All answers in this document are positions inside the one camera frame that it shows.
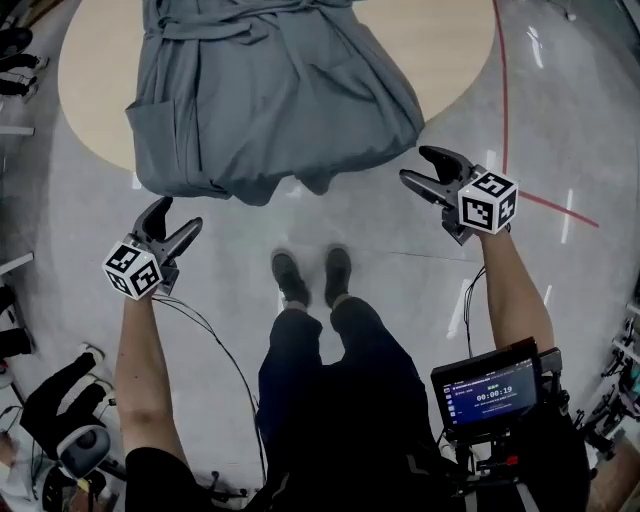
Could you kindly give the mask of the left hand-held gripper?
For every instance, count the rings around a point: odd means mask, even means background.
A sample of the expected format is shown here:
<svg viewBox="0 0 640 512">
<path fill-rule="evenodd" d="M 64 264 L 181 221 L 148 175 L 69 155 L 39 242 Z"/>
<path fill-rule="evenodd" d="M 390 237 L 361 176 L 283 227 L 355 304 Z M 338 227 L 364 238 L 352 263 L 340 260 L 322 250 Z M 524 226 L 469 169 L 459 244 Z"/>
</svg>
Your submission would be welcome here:
<svg viewBox="0 0 640 512">
<path fill-rule="evenodd" d="M 179 275 L 175 258 L 202 230 L 203 219 L 196 217 L 166 238 L 166 214 L 172 203 L 171 197 L 162 197 L 147 207 L 132 233 L 117 242 L 102 263 L 112 287 L 131 299 L 155 292 L 170 295 Z"/>
</svg>

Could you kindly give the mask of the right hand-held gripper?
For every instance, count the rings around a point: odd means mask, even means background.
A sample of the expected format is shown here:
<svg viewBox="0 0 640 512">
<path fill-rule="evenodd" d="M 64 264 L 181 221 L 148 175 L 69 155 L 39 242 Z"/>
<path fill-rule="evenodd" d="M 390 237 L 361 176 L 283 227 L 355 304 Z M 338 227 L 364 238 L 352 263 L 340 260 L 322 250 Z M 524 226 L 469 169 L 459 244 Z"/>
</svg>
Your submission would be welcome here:
<svg viewBox="0 0 640 512">
<path fill-rule="evenodd" d="M 418 151 L 434 166 L 438 180 L 408 169 L 402 169 L 399 178 L 421 198 L 444 207 L 442 225 L 460 245 L 472 230 L 497 234 L 516 216 L 516 181 L 474 166 L 463 155 L 442 147 L 423 145 Z"/>
</svg>

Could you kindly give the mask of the grey robe garment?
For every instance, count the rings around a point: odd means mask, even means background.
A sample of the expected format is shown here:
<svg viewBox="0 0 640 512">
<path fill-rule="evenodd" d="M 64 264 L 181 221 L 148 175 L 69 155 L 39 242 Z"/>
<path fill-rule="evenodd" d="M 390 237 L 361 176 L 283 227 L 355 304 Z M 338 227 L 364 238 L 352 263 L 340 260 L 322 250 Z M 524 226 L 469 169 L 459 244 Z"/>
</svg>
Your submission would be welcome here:
<svg viewBox="0 0 640 512">
<path fill-rule="evenodd" d="M 141 184 L 262 206 L 284 178 L 322 195 L 412 148 L 418 97 L 354 2 L 143 0 L 126 111 Z"/>
</svg>

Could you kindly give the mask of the person's left forearm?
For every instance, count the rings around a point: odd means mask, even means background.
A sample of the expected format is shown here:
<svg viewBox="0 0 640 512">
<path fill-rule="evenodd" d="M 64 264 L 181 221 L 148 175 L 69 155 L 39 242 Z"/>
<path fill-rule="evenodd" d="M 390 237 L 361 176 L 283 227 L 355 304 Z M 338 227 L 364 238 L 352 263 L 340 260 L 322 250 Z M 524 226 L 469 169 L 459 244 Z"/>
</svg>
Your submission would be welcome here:
<svg viewBox="0 0 640 512">
<path fill-rule="evenodd" d="M 152 300 L 124 301 L 115 395 L 126 453 L 154 448 L 185 463 Z"/>
</svg>

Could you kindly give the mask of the person's right forearm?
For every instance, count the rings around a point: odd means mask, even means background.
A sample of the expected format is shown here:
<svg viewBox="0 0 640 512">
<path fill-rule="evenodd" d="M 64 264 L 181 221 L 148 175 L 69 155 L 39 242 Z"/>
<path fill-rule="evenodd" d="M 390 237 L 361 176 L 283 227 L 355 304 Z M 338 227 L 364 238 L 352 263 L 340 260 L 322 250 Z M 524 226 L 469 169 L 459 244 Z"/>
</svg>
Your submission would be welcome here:
<svg viewBox="0 0 640 512">
<path fill-rule="evenodd" d="M 511 235 L 478 235 L 484 258 L 487 301 L 497 349 L 533 338 L 539 352 L 554 346 L 552 323 Z"/>
</svg>

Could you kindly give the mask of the person's left shoe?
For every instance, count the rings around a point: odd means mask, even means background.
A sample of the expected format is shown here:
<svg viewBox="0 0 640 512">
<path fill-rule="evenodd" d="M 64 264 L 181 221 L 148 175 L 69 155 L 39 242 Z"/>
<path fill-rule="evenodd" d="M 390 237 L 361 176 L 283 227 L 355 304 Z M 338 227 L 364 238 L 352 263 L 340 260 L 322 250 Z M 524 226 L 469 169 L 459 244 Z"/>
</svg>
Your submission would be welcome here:
<svg viewBox="0 0 640 512">
<path fill-rule="evenodd" d="M 310 305 L 310 292 L 290 252 L 285 249 L 276 250 L 271 257 L 271 270 L 287 305 L 296 303 L 303 308 Z"/>
</svg>

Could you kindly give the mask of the person's shoe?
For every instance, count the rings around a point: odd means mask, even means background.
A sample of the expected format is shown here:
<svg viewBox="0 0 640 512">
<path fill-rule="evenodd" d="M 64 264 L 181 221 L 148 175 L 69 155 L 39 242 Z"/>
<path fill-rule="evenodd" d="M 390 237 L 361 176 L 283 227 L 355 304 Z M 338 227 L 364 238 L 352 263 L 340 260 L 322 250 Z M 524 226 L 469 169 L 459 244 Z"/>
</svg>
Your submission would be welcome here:
<svg viewBox="0 0 640 512">
<path fill-rule="evenodd" d="M 348 294 L 352 265 L 347 250 L 342 246 L 331 246 L 325 258 L 324 298 L 329 308 L 334 308 L 338 299 Z"/>
<path fill-rule="evenodd" d="M 271 257 L 271 270 L 287 305 L 296 303 L 303 308 L 310 305 L 310 292 L 290 252 L 285 249 L 276 250 Z"/>
</svg>

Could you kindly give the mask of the person's right shoe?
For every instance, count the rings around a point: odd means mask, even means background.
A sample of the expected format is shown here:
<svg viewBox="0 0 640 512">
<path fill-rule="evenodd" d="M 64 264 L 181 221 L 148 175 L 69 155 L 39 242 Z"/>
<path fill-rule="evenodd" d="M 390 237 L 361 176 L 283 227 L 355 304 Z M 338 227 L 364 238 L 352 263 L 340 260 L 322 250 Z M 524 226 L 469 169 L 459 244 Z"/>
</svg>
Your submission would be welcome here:
<svg viewBox="0 0 640 512">
<path fill-rule="evenodd" d="M 338 299 L 348 294 L 352 265 L 347 250 L 342 246 L 331 246 L 325 258 L 324 298 L 329 308 L 334 308 Z"/>
</svg>

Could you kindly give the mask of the person's left leg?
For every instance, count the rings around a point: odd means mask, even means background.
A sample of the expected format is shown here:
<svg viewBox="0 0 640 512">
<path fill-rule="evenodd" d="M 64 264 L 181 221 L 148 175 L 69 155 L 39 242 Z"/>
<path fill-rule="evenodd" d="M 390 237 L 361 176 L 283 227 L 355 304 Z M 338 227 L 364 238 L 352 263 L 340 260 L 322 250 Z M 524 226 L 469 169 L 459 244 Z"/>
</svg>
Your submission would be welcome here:
<svg viewBox="0 0 640 512">
<path fill-rule="evenodd" d="M 322 324 L 306 311 L 287 308 L 274 321 L 259 372 L 260 387 L 286 388 L 312 382 L 323 368 Z"/>
</svg>

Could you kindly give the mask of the person's leg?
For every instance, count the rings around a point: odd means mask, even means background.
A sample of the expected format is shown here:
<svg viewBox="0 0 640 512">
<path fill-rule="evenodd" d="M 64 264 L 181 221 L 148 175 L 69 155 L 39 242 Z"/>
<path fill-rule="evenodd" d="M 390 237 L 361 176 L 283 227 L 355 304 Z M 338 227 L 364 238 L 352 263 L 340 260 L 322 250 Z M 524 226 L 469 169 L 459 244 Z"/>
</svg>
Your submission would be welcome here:
<svg viewBox="0 0 640 512">
<path fill-rule="evenodd" d="M 368 380 L 419 379 L 412 358 L 366 301 L 347 295 L 330 320 L 344 348 L 343 357 L 331 365 L 335 370 Z"/>
<path fill-rule="evenodd" d="M 260 387 L 286 388 L 312 382 L 323 368 L 322 324 L 306 311 L 287 308 L 274 321 L 259 372 Z"/>
</svg>

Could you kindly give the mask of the person's right leg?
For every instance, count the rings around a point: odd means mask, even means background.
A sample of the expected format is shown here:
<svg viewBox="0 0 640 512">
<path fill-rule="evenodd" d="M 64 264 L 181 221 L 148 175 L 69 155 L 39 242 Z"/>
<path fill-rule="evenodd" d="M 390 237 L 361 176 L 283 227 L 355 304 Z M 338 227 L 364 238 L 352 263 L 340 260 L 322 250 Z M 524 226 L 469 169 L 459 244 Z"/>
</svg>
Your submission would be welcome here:
<svg viewBox="0 0 640 512">
<path fill-rule="evenodd" d="M 331 365 L 335 370 L 368 380 L 419 379 L 412 358 L 366 301 L 347 295 L 330 320 L 344 348 L 343 357 Z"/>
</svg>

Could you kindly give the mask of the black chest monitor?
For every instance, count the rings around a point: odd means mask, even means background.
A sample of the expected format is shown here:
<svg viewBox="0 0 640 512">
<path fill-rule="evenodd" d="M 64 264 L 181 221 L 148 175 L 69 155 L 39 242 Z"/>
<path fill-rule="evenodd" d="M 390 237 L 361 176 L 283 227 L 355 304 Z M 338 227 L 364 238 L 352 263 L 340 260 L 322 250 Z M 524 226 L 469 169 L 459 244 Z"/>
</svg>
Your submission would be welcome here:
<svg viewBox="0 0 640 512">
<path fill-rule="evenodd" d="M 502 434 L 542 400 L 541 364 L 533 338 L 436 367 L 431 382 L 444 435 L 452 441 Z"/>
</svg>

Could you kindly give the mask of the person's black shirt torso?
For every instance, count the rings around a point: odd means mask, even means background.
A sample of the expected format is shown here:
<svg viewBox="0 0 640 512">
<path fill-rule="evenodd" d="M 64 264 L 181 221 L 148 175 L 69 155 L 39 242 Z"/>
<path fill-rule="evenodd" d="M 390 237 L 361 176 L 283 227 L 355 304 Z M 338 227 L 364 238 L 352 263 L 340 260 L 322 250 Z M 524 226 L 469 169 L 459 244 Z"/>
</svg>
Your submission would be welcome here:
<svg viewBox="0 0 640 512">
<path fill-rule="evenodd" d="M 455 488 L 462 469 L 440 454 L 424 393 L 384 407 L 359 399 L 342 367 L 329 368 L 319 396 L 271 439 L 266 485 L 241 512 L 526 512 L 514 484 L 473 491 L 467 508 Z M 586 449 L 554 403 L 517 423 L 512 450 L 538 512 L 586 512 Z"/>
</svg>

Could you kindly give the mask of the black monitor mount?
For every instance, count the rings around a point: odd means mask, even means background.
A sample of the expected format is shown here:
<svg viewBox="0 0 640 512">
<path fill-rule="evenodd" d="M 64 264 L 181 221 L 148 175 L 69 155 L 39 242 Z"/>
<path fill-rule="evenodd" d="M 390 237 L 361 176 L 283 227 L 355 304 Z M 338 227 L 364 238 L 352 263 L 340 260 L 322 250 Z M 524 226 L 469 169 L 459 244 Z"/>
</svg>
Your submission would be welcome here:
<svg viewBox="0 0 640 512">
<path fill-rule="evenodd" d="M 515 485 L 521 501 L 527 511 L 536 509 L 529 490 L 521 483 L 521 456 L 516 451 L 515 433 L 530 414 L 543 407 L 554 407 L 561 415 L 568 413 L 569 394 L 562 389 L 560 377 L 562 372 L 561 351 L 552 348 L 546 352 L 538 351 L 541 364 L 542 400 L 529 412 L 516 420 L 506 432 L 495 437 L 483 436 L 470 442 L 448 440 L 455 453 L 458 465 L 466 470 L 464 476 L 453 476 L 456 494 L 466 500 L 466 509 L 476 509 L 477 491 L 481 488 Z"/>
</svg>

